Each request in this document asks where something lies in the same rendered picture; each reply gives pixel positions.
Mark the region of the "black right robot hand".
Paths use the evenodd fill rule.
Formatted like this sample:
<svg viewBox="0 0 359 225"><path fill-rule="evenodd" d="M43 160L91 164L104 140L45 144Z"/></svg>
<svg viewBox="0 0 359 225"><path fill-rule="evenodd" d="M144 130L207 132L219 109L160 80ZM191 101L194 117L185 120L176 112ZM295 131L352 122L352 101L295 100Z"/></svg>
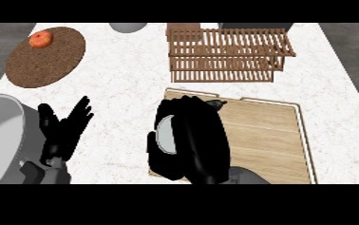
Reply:
<svg viewBox="0 0 359 225"><path fill-rule="evenodd" d="M156 142L156 128L169 115L173 115L175 155L166 154ZM171 180L187 178L193 184L230 180L231 147L224 123L218 109L197 96L162 101L148 134L148 154L151 170Z"/></svg>

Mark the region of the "pale wooden tray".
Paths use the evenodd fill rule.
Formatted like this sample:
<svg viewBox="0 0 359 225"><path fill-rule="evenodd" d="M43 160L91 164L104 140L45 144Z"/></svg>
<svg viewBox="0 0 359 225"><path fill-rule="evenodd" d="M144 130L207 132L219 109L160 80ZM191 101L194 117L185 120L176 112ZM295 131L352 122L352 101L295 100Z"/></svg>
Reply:
<svg viewBox="0 0 359 225"><path fill-rule="evenodd" d="M184 95L227 102L219 115L231 144L233 166L255 171L272 184L318 184L308 133L298 103L168 88L165 98Z"/></svg>

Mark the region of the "grey round object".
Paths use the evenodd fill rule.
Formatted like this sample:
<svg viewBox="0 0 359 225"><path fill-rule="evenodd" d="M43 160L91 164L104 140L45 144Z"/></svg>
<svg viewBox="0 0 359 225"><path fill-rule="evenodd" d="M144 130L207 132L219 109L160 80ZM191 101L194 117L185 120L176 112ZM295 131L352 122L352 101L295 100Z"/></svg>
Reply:
<svg viewBox="0 0 359 225"><path fill-rule="evenodd" d="M147 23L111 23L110 26L120 33L134 33L147 26Z"/></svg>

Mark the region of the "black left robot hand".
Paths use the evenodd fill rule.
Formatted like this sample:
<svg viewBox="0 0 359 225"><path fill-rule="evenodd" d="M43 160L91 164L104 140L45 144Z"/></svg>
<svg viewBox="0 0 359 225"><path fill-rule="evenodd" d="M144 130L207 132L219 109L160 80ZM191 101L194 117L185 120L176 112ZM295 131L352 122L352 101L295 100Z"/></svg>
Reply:
<svg viewBox="0 0 359 225"><path fill-rule="evenodd" d="M41 163L51 167L49 161L61 158L63 161L72 159L82 134L92 117L91 99L82 98L70 116L58 119L54 109L48 103L39 105L41 130L45 135L45 145L42 149Z"/></svg>

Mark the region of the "brown wooden tiered shelf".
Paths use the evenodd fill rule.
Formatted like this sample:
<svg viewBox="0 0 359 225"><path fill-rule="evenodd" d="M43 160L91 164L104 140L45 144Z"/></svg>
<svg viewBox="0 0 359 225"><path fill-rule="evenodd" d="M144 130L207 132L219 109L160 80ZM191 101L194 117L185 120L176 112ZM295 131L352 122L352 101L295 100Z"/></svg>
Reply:
<svg viewBox="0 0 359 225"><path fill-rule="evenodd" d="M173 83L274 82L296 53L283 28L171 28Z"/></svg>

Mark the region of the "brown wooden block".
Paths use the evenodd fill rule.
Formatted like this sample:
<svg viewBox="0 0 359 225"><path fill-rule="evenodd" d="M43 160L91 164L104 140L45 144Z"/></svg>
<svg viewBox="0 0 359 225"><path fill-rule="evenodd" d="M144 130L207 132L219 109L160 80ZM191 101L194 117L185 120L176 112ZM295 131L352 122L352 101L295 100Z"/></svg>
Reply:
<svg viewBox="0 0 359 225"><path fill-rule="evenodd" d="M197 33L200 30L200 23L169 23L166 30L168 41L196 41L199 39Z"/></svg>

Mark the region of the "large pale grey pot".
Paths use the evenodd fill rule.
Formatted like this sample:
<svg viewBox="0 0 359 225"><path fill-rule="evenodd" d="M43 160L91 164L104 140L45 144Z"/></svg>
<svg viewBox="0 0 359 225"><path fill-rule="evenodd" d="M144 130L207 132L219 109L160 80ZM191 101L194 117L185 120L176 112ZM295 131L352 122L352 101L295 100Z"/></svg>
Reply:
<svg viewBox="0 0 359 225"><path fill-rule="evenodd" d="M23 183L20 162L41 164L43 144L39 111L14 96L0 94L0 184Z"/></svg>

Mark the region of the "can with pale end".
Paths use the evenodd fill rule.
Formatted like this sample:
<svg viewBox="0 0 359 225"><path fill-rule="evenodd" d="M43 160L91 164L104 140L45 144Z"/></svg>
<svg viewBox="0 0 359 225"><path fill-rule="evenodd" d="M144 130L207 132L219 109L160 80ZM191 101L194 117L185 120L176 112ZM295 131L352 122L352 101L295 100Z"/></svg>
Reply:
<svg viewBox="0 0 359 225"><path fill-rule="evenodd" d="M165 117L156 128L156 142L160 150L169 154L175 155L178 153L173 127L172 127L173 115Z"/></svg>

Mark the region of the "orange round fruit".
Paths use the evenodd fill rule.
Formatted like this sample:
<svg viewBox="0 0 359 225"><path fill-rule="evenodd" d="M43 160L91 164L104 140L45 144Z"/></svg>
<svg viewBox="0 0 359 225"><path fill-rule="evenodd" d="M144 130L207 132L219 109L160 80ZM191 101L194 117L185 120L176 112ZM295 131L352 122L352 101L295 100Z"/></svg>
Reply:
<svg viewBox="0 0 359 225"><path fill-rule="evenodd" d="M46 48L54 42L54 34L48 30L36 32L30 37L30 46L32 48Z"/></svg>

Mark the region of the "round brown cork placemat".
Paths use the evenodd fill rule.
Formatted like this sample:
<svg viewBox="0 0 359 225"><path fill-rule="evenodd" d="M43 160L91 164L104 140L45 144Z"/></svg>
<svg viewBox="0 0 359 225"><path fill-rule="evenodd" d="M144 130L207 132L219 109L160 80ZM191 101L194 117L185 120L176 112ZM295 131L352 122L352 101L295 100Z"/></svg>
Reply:
<svg viewBox="0 0 359 225"><path fill-rule="evenodd" d="M33 48L32 38L15 47L8 62L7 76L20 87L38 88L58 82L76 69L86 52L83 34L69 27L48 28L52 43Z"/></svg>

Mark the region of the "dark grey appliance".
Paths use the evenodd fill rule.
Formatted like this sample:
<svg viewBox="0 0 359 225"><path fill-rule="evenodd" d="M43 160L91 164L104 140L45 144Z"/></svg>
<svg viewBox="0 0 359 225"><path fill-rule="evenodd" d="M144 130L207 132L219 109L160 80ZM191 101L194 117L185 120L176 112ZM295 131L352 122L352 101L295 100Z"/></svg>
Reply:
<svg viewBox="0 0 359 225"><path fill-rule="evenodd" d="M286 32L295 23L218 23L221 28L283 28Z"/></svg>

